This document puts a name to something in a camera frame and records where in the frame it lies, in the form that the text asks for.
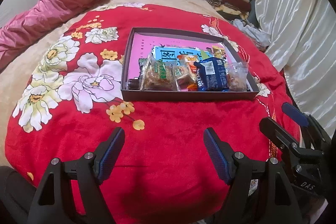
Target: yellow flower print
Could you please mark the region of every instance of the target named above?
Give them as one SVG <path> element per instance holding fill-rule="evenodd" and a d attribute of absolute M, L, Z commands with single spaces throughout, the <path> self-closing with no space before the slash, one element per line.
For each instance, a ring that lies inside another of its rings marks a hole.
<path fill-rule="evenodd" d="M 33 181 L 34 180 L 34 175 L 30 172 L 27 172 L 28 177 Z"/>
<path fill-rule="evenodd" d="M 131 102 L 123 102 L 120 104 L 121 109 L 124 111 L 124 114 L 129 115 L 131 112 L 135 111 L 134 105 Z"/>
<path fill-rule="evenodd" d="M 100 53 L 100 55 L 103 57 L 103 59 L 108 60 L 116 60 L 118 58 L 118 53 L 114 51 L 108 51 L 107 49 L 104 49 L 103 52 Z"/>
<path fill-rule="evenodd" d="M 75 38 L 78 38 L 78 39 L 81 39 L 83 38 L 83 33 L 82 32 L 73 32 L 71 34 L 72 37 L 75 37 Z"/>
<path fill-rule="evenodd" d="M 91 24 L 86 24 L 86 25 L 82 25 L 80 27 L 78 27 L 76 29 L 76 32 L 78 32 L 80 29 L 85 29 L 85 28 L 101 28 L 101 23 L 100 22 L 95 22 L 95 23 L 91 23 Z"/>
<path fill-rule="evenodd" d="M 133 128 L 135 130 L 143 130 L 145 129 L 145 122 L 143 120 L 136 120 L 133 122 Z"/>
<path fill-rule="evenodd" d="M 124 114 L 121 113 L 122 109 L 120 106 L 112 105 L 110 109 L 106 110 L 106 114 L 110 116 L 110 120 L 113 122 L 121 122 L 121 118 L 124 117 Z"/>
<path fill-rule="evenodd" d="M 119 59 L 119 62 L 122 65 L 124 64 L 124 57 L 125 57 L 124 55 L 121 55 L 121 58 Z"/>

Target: clear plastic bag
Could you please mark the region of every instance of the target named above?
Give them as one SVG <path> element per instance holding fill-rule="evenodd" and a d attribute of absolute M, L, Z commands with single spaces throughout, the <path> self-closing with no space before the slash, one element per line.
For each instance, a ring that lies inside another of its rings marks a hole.
<path fill-rule="evenodd" d="M 157 61 L 150 54 L 141 72 L 140 90 L 179 91 L 176 66 L 176 61 Z"/>
<path fill-rule="evenodd" d="M 231 91 L 247 91 L 248 63 L 232 63 L 228 68 L 229 88 Z"/>

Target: white peony print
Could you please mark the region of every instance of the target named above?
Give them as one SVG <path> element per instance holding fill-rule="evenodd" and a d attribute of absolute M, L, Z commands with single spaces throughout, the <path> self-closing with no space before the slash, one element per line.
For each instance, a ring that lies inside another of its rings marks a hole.
<path fill-rule="evenodd" d="M 75 58 L 79 50 L 78 46 L 79 41 L 72 40 L 71 35 L 60 37 L 42 57 L 33 72 L 33 79 L 43 80 L 46 83 L 55 82 L 58 79 L 58 72 L 68 69 L 67 62 Z"/>
<path fill-rule="evenodd" d="M 260 83 L 260 79 L 258 77 L 254 77 L 254 80 L 259 88 L 259 93 L 257 96 L 263 96 L 268 97 L 268 94 L 271 94 L 270 90 L 267 88 L 267 86 L 263 83 Z"/>
<path fill-rule="evenodd" d="M 143 6 L 145 6 L 145 4 L 143 4 L 143 3 L 125 3 L 124 6 L 125 7 L 133 7 L 133 8 L 142 8 Z"/>
<path fill-rule="evenodd" d="M 22 111 L 19 125 L 24 131 L 30 133 L 34 128 L 39 131 L 42 129 L 41 122 L 47 124 L 52 118 L 49 109 L 56 108 L 61 101 L 57 88 L 62 83 L 63 76 L 59 75 L 57 80 L 52 83 L 33 80 L 28 85 L 13 112 L 15 118 L 19 111 Z"/>
<path fill-rule="evenodd" d="M 223 37 L 215 28 L 209 27 L 207 25 L 201 26 L 203 29 L 203 32 L 208 33 L 210 35 L 214 35 L 215 37 Z"/>
<path fill-rule="evenodd" d="M 239 51 L 238 44 L 236 42 L 231 41 L 227 36 L 221 35 L 215 28 L 209 27 L 207 25 L 202 25 L 201 27 L 203 29 L 203 32 L 205 32 L 205 33 L 208 33 L 208 34 L 213 35 L 215 37 L 223 37 L 223 38 L 225 38 L 231 44 L 231 46 L 233 47 L 233 49 L 236 52 Z"/>
<path fill-rule="evenodd" d="M 68 101 L 73 98 L 82 113 L 90 113 L 93 101 L 104 103 L 116 97 L 122 99 L 121 63 L 104 60 L 99 67 L 97 61 L 93 53 L 82 55 L 77 62 L 79 68 L 68 73 L 64 77 L 64 84 L 58 89 L 60 98 Z"/>
<path fill-rule="evenodd" d="M 87 37 L 85 43 L 92 42 L 94 44 L 101 44 L 103 41 L 108 42 L 118 40 L 117 27 L 110 27 L 107 29 L 94 28 L 85 34 Z"/>
<path fill-rule="evenodd" d="M 117 7 L 133 7 L 133 8 L 142 8 L 143 6 L 145 6 L 145 4 L 143 3 L 125 3 L 125 4 L 118 4 L 118 5 L 102 5 L 99 6 L 95 9 L 93 9 L 93 11 L 105 11 L 105 10 L 110 10 L 110 9 L 115 9 Z"/>

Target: pink cloth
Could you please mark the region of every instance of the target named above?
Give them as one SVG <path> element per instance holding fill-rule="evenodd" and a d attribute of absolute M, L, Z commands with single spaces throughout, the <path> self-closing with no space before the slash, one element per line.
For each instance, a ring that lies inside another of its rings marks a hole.
<path fill-rule="evenodd" d="M 0 30 L 0 71 L 61 23 L 92 6 L 95 0 L 39 0 Z"/>

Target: blue handle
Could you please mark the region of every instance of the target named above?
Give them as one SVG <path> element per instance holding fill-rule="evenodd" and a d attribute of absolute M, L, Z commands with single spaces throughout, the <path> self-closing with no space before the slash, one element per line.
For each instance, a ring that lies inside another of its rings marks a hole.
<path fill-rule="evenodd" d="M 308 127 L 309 121 L 308 116 L 302 113 L 296 107 L 289 103 L 284 103 L 282 105 L 282 112 L 289 116 L 294 122 L 296 122 L 301 127 Z"/>

